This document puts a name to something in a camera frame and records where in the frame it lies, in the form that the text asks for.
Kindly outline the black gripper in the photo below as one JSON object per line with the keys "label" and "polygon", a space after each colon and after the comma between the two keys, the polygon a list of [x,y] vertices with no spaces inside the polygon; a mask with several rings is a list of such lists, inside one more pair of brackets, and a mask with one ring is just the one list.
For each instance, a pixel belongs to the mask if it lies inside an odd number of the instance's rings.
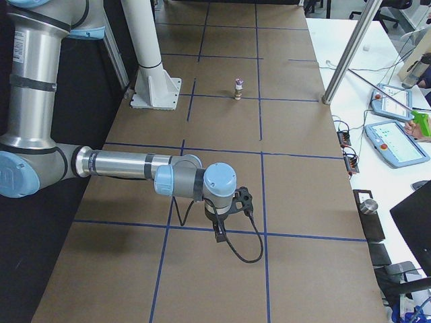
{"label": "black gripper", "polygon": [[205,200],[205,216],[213,223],[217,243],[226,241],[224,221],[228,217],[229,206],[217,208],[210,200]]}

